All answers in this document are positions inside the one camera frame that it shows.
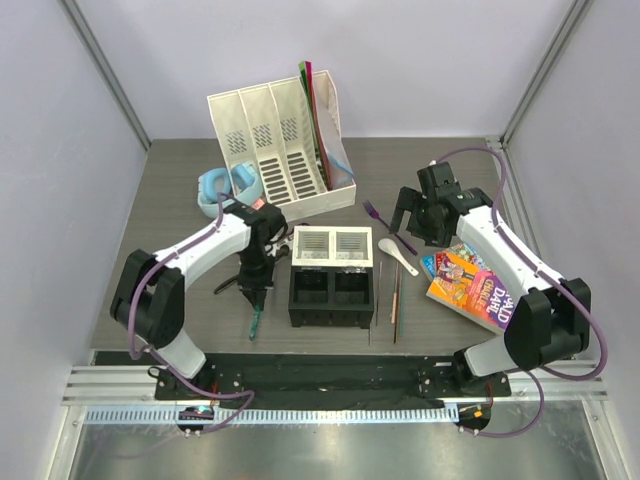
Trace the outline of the teal handled black knife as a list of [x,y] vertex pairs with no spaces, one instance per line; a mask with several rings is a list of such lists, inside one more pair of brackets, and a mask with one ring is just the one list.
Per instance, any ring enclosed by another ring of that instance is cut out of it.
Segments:
[[249,340],[254,341],[258,334],[262,312],[255,312],[253,309],[252,323],[249,330]]

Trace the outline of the black plastic knife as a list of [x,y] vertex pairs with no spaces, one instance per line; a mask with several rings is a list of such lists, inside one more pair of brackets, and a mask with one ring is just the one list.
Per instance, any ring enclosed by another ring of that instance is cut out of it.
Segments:
[[225,281],[223,281],[221,284],[219,284],[215,289],[214,289],[214,294],[218,295],[220,293],[222,293],[224,290],[228,289],[229,287],[233,286],[234,284],[236,284],[238,281],[238,276],[234,275],[228,279],[226,279]]

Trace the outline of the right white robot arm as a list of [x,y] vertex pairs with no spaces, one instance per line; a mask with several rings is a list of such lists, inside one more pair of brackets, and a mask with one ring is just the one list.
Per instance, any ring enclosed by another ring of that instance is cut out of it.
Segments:
[[546,265],[504,222],[497,198],[479,188],[463,189],[448,162],[434,162],[417,177],[418,189],[399,191],[391,231],[405,228],[434,247],[447,247],[453,238],[466,242],[487,261],[514,302],[502,333],[455,353],[455,389],[472,395],[491,375],[544,368],[585,351],[597,331],[587,284]]

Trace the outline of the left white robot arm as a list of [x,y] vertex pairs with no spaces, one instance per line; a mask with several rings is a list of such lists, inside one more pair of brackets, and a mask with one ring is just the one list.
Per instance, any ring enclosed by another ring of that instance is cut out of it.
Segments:
[[237,285],[259,316],[273,285],[274,244],[287,233],[280,208],[254,209],[233,201],[206,227],[174,246],[148,253],[138,249],[126,259],[110,306],[110,316],[126,327],[130,355],[143,341],[178,374],[178,386],[190,398],[205,397],[213,385],[206,357],[188,336],[185,296],[188,288],[223,260],[237,254]]

